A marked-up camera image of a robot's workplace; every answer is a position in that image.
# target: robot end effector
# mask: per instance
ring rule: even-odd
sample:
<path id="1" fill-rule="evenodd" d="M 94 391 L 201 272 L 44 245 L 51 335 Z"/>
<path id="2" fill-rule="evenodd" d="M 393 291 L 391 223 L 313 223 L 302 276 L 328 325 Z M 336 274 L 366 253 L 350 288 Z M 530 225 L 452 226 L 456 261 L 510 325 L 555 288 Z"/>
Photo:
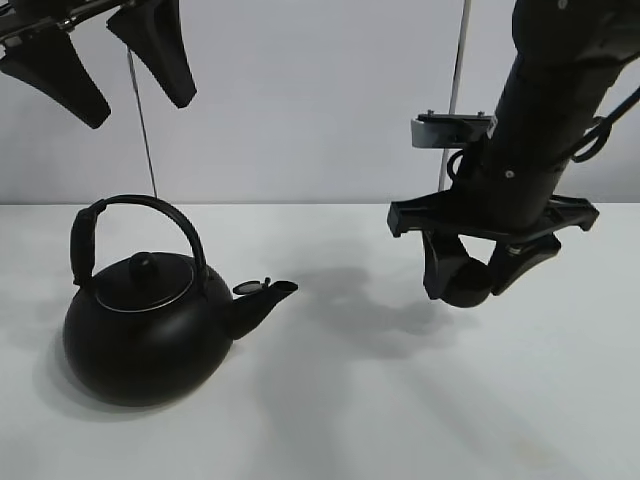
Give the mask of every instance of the robot end effector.
<path id="1" fill-rule="evenodd" d="M 111 113 L 69 33 L 113 8 L 107 28 L 149 68 L 178 107 L 196 94 L 182 42 L 179 0 L 8 0 L 0 7 L 0 71 L 65 107 L 92 128 Z"/>
<path id="2" fill-rule="evenodd" d="M 518 0 L 513 37 L 518 56 L 494 117 L 429 112 L 412 123 L 416 148 L 461 149 L 447 164 L 452 187 L 395 202 L 388 216 L 396 237 L 422 232 L 429 297 L 462 308 L 556 256 L 554 232 L 591 229 L 598 211 L 554 190 L 569 162 L 593 158 L 640 101 L 638 89 L 608 117 L 595 117 L 640 56 L 640 0 Z M 467 253 L 461 235 L 496 242 L 488 265 Z"/>

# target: metal rod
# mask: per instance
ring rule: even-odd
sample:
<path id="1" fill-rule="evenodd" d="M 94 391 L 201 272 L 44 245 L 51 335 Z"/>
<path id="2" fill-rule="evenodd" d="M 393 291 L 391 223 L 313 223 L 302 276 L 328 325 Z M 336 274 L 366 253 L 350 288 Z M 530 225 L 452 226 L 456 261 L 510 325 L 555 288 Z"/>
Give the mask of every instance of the metal rod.
<path id="1" fill-rule="evenodd" d="M 151 148 L 149 146 L 149 137 L 147 136 L 147 127 L 144 121 L 144 113 L 142 111 L 142 100 L 140 99 L 140 89 L 138 88 L 138 77 L 136 76 L 136 66 L 133 60 L 133 53 L 127 48 L 127 60 L 129 61 L 129 74 L 131 75 L 131 85 L 136 96 L 138 104 L 138 115 L 140 117 L 140 129 L 142 130 L 142 140 L 144 149 L 147 154 L 147 167 L 149 168 L 149 177 L 151 178 L 151 187 L 153 188 L 154 197 L 158 198 L 158 189 L 156 187 L 156 176 L 153 171 L 153 161 L 151 160 Z"/>
<path id="2" fill-rule="evenodd" d="M 449 101 L 449 115 L 456 113 L 458 107 L 458 97 L 460 95 L 460 82 L 462 80 L 462 65 L 464 62 L 464 51 L 467 45 L 467 31 L 469 30 L 469 17 L 471 16 L 471 0 L 464 0 L 462 7 L 462 20 L 460 22 L 460 36 L 458 37 L 458 53 L 456 55 L 456 66 L 453 72 L 453 83 L 451 84 L 451 98 Z M 447 162 L 449 161 L 449 149 L 442 152 L 440 162 L 440 178 L 438 180 L 438 191 L 445 189 L 447 180 Z"/>

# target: white table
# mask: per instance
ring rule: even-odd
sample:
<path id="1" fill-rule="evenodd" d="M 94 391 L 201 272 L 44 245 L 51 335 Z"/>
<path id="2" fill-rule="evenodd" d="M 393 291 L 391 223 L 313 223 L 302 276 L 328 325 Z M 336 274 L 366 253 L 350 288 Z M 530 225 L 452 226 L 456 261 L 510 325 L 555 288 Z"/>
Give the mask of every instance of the white table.
<path id="1" fill-rule="evenodd" d="M 470 311 L 428 301 L 419 235 L 393 239 L 387 206 L 183 207 L 230 284 L 301 289 L 151 411 L 96 403 L 64 370 L 77 209 L 0 207 L 3 480 L 640 478 L 640 206 L 603 205 L 593 232 L 562 232 L 559 258 Z M 133 206 L 110 207 L 97 242 L 100 266 L 188 251 Z"/>

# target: white wall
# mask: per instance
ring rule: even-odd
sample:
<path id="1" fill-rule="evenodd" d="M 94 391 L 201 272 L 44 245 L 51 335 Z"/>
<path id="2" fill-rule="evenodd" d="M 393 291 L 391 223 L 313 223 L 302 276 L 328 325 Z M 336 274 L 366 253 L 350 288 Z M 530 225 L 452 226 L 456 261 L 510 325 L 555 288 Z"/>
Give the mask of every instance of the white wall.
<path id="1" fill-rule="evenodd" d="M 176 110 L 138 63 L 160 194 L 173 201 L 382 201 L 437 185 L 410 119 L 448 104 L 456 0 L 182 2 L 199 88 Z M 73 39 L 112 106 L 94 132 L 1 77 L 0 201 L 148 191 L 122 44 L 105 17 Z"/>
<path id="2" fill-rule="evenodd" d="M 474 0 L 467 36 L 464 74 L 458 111 L 492 112 L 516 56 L 511 38 L 515 0 Z M 628 67 L 600 108 L 608 114 L 640 83 L 640 62 Z M 598 202 L 640 201 L 640 107 L 614 129 L 599 156 L 572 165 L 557 193 L 588 197 Z"/>
<path id="3" fill-rule="evenodd" d="M 437 187 L 410 120 L 448 106 L 462 1 L 183 2 L 199 88 L 175 112 L 147 74 L 161 195 L 380 202 Z"/>

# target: kettle body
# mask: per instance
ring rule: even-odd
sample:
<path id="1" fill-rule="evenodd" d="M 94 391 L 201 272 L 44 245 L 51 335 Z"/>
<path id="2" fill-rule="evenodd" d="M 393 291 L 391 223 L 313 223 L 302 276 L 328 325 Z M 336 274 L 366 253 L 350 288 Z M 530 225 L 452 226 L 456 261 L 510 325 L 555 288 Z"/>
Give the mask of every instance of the kettle body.
<path id="1" fill-rule="evenodd" d="M 220 366 L 234 340 L 297 290 L 291 282 L 247 282 L 234 290 L 242 295 L 234 301 L 175 207 L 140 195 L 101 202 L 82 210 L 72 228 L 72 270 L 80 290 L 62 338 L 71 370 L 106 402 L 151 406 L 190 392 Z M 93 275 L 97 216 L 111 203 L 151 206 L 178 220 L 194 257 L 141 252 Z"/>

